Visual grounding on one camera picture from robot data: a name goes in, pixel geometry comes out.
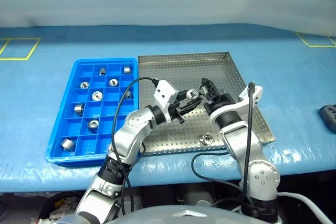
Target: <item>metal nut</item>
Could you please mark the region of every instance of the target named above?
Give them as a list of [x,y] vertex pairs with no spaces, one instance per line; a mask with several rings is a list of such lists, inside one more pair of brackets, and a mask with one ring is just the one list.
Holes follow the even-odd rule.
[[98,128],[99,121],[98,120],[91,120],[88,122],[89,129],[96,130]]
[[185,94],[185,96],[189,99],[189,100],[195,100],[198,98],[199,93],[196,89],[189,89],[187,91],[187,93]]
[[100,91],[96,91],[92,94],[92,99],[95,102],[101,101],[103,99],[103,93]]
[[84,81],[84,82],[82,82],[82,83],[79,85],[79,87],[80,87],[81,89],[87,89],[87,88],[89,88],[89,82]]
[[132,70],[130,68],[130,66],[124,66],[124,73],[131,73]]
[[71,139],[64,139],[63,142],[61,143],[61,146],[65,151],[71,151],[73,147],[75,146],[75,143]]
[[131,91],[126,92],[125,99],[132,99],[132,92]]
[[99,75],[104,76],[106,74],[106,68],[99,69]]
[[111,79],[111,80],[109,81],[109,85],[110,85],[111,87],[118,86],[118,80],[117,80],[117,79]]
[[205,133],[200,139],[200,143],[203,145],[210,145],[214,142],[214,136],[211,133]]
[[77,104],[74,108],[74,112],[77,115],[83,115],[83,111],[84,111],[84,104]]

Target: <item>black cable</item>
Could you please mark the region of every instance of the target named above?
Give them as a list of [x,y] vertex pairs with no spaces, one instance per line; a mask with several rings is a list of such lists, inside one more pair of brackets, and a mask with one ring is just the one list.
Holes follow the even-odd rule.
[[[213,182],[218,182],[218,183],[221,183],[221,184],[224,184],[224,185],[228,185],[228,186],[231,186],[231,187],[234,187],[236,188],[237,190],[239,190],[240,192],[243,192],[243,190],[231,183],[231,182],[228,182],[228,181],[225,181],[225,180],[221,180],[221,179],[216,179],[216,178],[209,178],[209,177],[205,177],[205,176],[202,176],[201,174],[197,173],[196,170],[195,170],[195,167],[194,167],[194,163],[195,163],[195,160],[199,157],[199,156],[203,156],[203,155],[213,155],[213,156],[222,156],[222,155],[226,155],[228,154],[228,152],[223,152],[223,153],[211,153],[211,152],[202,152],[202,153],[198,153],[197,155],[195,155],[193,157],[193,159],[191,160],[191,170],[193,171],[193,173],[201,178],[201,179],[204,179],[204,180],[208,180],[208,181],[213,181]],[[254,205],[253,204],[253,201],[252,199],[250,198],[250,196],[246,195],[246,199],[248,200],[248,202],[251,204],[251,205]]]
[[228,202],[228,201],[235,201],[237,203],[241,203],[240,200],[238,198],[235,197],[227,197],[227,198],[223,198],[220,199],[218,201],[216,201],[215,203],[213,203],[210,207],[216,207],[218,204],[223,203],[223,202]]
[[[137,162],[143,157],[143,155],[145,155],[146,153],[146,146],[144,145],[144,143],[141,143],[142,147],[143,147],[143,152],[140,154],[140,156],[134,161],[134,163],[131,165],[130,167],[130,171],[133,169],[133,167],[137,164]],[[124,203],[124,197],[125,197],[125,183],[126,179],[124,179],[123,183],[122,183],[122,187],[121,187],[121,202]]]
[[[121,162],[121,159],[120,159],[120,156],[119,156],[119,153],[117,151],[117,148],[115,146],[115,143],[114,143],[114,133],[116,132],[116,125],[117,125],[117,116],[118,116],[118,113],[119,113],[119,109],[121,107],[121,104],[122,104],[122,101],[124,100],[125,96],[126,96],[126,93],[127,91],[129,91],[131,89],[131,87],[138,81],[141,81],[141,80],[150,80],[150,81],[155,81],[155,79],[153,78],[150,78],[150,77],[140,77],[140,78],[137,78],[135,79],[134,81],[132,81],[128,87],[126,88],[126,90],[124,91],[124,94],[122,95],[119,103],[118,103],[118,106],[117,106],[117,109],[116,109],[116,112],[114,113],[114,119],[113,119],[113,125],[112,125],[112,132],[111,132],[111,144],[112,144],[112,147],[113,147],[113,151],[115,153],[115,156],[117,158],[117,161],[118,161],[118,164],[120,166],[120,169],[122,170],[122,173],[124,175],[124,178],[125,178],[125,181],[127,182],[127,185],[128,185],[128,188],[129,188],[129,191],[130,191],[130,198],[131,198],[131,212],[134,211],[134,198],[133,198],[133,191],[132,191],[132,186],[131,186],[131,183],[128,179],[128,175],[127,175],[127,170],[125,169],[125,167],[123,166],[122,162]],[[121,210],[122,210],[122,213],[125,215],[125,207],[124,207],[124,204],[123,202],[121,202]]]
[[255,84],[250,82],[248,84],[248,128],[247,128],[247,144],[246,144],[246,155],[244,164],[244,176],[243,176],[243,195],[247,195],[247,176],[248,176],[248,163],[250,161],[251,152],[251,135],[252,135],[252,112],[253,112],[253,93],[255,91]]
[[216,196],[216,183],[214,183],[214,186],[212,187],[212,194],[213,194],[213,197],[215,199],[215,201],[217,201],[217,196]]

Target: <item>perforated metal sheet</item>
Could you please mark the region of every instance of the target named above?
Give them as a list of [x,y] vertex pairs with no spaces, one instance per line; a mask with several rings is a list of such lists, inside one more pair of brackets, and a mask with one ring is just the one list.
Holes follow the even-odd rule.
[[[219,91],[230,93],[236,102],[246,86],[228,52],[139,56],[139,76],[167,80],[178,90],[198,89],[201,79],[208,78]],[[141,108],[154,103],[153,92],[151,82],[140,82]],[[175,120],[169,125],[159,125],[144,141],[147,155],[224,148],[219,129],[209,123],[202,104],[183,116],[184,124]],[[254,109],[253,131],[263,144],[275,141],[257,107]],[[212,144],[201,145],[199,139],[204,133],[214,136]]]

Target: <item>black device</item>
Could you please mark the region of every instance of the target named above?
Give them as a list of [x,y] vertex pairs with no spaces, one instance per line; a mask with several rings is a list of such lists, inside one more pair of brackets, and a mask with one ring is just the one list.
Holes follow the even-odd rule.
[[320,108],[320,115],[326,126],[336,133],[336,104],[326,105]]

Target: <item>blue compartment tray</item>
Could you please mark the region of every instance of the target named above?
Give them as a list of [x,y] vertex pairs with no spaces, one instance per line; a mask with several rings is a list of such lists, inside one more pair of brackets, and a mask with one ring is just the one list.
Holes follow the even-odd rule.
[[[130,73],[124,73],[129,66]],[[126,87],[138,78],[138,63],[133,58],[84,59],[73,65],[67,87],[57,114],[46,150],[47,161],[64,166],[100,164],[105,158],[111,143],[111,130],[114,113]],[[111,87],[109,81],[117,79],[118,85]],[[88,82],[88,88],[80,84]],[[101,101],[94,101],[92,94],[102,93]],[[139,108],[139,87],[131,88],[132,98],[124,100],[117,117],[117,129],[131,111]],[[82,115],[75,113],[76,105],[83,104]],[[88,127],[88,122],[98,120],[96,130]],[[75,144],[69,151],[61,143],[70,139]]]

